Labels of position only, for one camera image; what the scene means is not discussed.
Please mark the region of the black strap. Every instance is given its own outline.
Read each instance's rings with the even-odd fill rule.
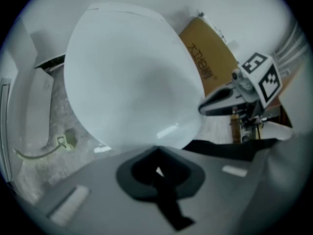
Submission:
[[[192,140],[184,150],[234,160],[252,161],[255,154],[272,147],[278,139],[249,140],[244,143],[215,144],[209,141]]]
[[[175,189],[166,178],[156,172],[153,186],[158,193],[156,198],[158,208],[177,231],[194,223],[190,218],[182,216],[176,201]]]

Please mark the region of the toilet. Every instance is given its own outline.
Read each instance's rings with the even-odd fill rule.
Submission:
[[[70,38],[64,79],[79,121],[114,150],[181,149],[201,127],[204,91],[196,65],[150,9],[92,4]]]

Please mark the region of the gray floor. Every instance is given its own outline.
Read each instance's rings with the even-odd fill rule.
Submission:
[[[24,161],[15,185],[19,193],[34,204],[56,183],[76,172],[91,161],[117,155],[110,150],[95,153],[94,148],[104,146],[93,138],[80,124],[72,111],[64,88],[63,67],[51,73],[54,77],[50,111],[49,142],[39,151],[28,151],[27,155],[41,155],[55,147],[55,136],[73,130],[78,139],[73,151],[60,150],[38,161]],[[215,143],[231,143],[229,117],[205,117],[203,126],[195,139]]]

